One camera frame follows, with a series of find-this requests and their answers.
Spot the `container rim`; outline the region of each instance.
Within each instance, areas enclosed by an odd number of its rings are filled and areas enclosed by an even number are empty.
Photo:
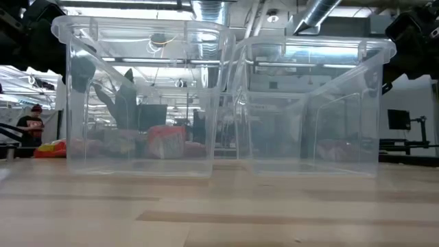
[[[387,49],[391,54],[396,53],[396,45],[389,40],[379,38],[349,38],[334,36],[253,36],[240,41],[235,49],[256,44],[282,44],[282,45],[309,45],[324,47],[351,47],[358,48],[360,43],[366,42],[367,46]]]
[[[61,36],[63,31],[67,28],[72,28],[75,25],[90,25],[93,22],[98,26],[130,26],[130,27],[176,27],[184,28],[189,24],[190,28],[199,27],[205,30],[212,30],[219,32],[222,36],[235,36],[231,30],[221,24],[208,22],[208,21],[178,21],[178,20],[156,20],[156,19],[132,19],[132,18],[113,18],[113,17],[94,17],[94,16],[59,16],[54,19],[51,25],[51,33],[58,38],[61,42],[63,40]]]

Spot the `wooden table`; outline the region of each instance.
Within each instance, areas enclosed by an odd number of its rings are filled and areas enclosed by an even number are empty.
[[[62,159],[21,160],[0,185],[2,247],[439,246],[433,168],[273,179],[218,161],[210,179],[185,180],[74,176]]]

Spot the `orange object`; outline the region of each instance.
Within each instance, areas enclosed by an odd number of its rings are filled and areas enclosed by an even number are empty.
[[[154,126],[148,130],[148,154],[152,158],[180,158],[185,155],[186,130],[182,126]]]
[[[35,158],[65,158],[66,140],[54,141],[50,144],[43,144],[34,151]]]

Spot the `plastic storage container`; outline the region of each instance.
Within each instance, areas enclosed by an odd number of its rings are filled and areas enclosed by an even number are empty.
[[[62,16],[68,164],[87,174],[211,175],[235,37],[195,21]]]
[[[261,176],[374,174],[386,40],[256,37],[230,77],[237,155]]]

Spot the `black monitor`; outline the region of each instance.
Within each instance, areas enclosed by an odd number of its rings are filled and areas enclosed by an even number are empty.
[[[166,124],[166,104],[140,104],[139,130],[148,131],[153,126]]]
[[[388,110],[390,130],[411,130],[410,112],[406,110]]]

